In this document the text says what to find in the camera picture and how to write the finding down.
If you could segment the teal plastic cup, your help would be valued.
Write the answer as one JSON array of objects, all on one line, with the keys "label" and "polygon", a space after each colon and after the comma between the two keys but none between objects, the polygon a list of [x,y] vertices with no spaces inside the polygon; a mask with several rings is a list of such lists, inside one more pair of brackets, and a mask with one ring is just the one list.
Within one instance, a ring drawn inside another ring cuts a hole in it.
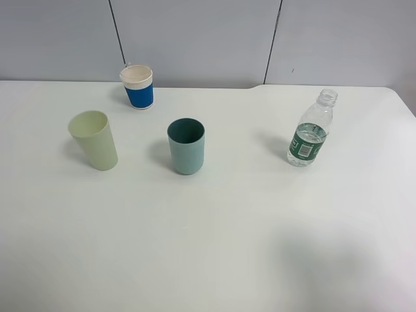
[{"label": "teal plastic cup", "polygon": [[183,175],[192,175],[204,162],[205,128],[193,118],[180,118],[167,129],[174,169]]}]

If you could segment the clear water bottle green label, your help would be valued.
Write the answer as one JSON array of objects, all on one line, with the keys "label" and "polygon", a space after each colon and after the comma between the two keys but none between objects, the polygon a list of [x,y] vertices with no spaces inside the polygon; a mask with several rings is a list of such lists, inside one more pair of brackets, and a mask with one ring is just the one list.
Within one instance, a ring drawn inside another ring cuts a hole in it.
[{"label": "clear water bottle green label", "polygon": [[337,97],[336,91],[323,89],[314,104],[304,112],[287,152],[291,165],[305,167],[315,161],[330,132]]}]

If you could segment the blue white paper cup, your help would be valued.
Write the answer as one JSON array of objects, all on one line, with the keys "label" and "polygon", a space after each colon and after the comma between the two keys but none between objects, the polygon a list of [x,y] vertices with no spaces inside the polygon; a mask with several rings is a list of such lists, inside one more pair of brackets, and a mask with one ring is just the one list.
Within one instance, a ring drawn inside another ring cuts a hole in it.
[{"label": "blue white paper cup", "polygon": [[131,105],[136,109],[147,109],[153,105],[153,71],[145,65],[132,65],[120,72]]}]

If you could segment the pale green plastic cup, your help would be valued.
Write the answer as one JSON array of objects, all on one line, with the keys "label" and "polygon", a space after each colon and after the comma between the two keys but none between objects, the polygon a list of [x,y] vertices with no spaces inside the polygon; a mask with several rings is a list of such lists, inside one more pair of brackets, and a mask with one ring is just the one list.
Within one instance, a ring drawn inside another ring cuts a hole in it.
[{"label": "pale green plastic cup", "polygon": [[117,165],[118,154],[105,113],[82,112],[70,120],[68,131],[96,170],[107,171]]}]

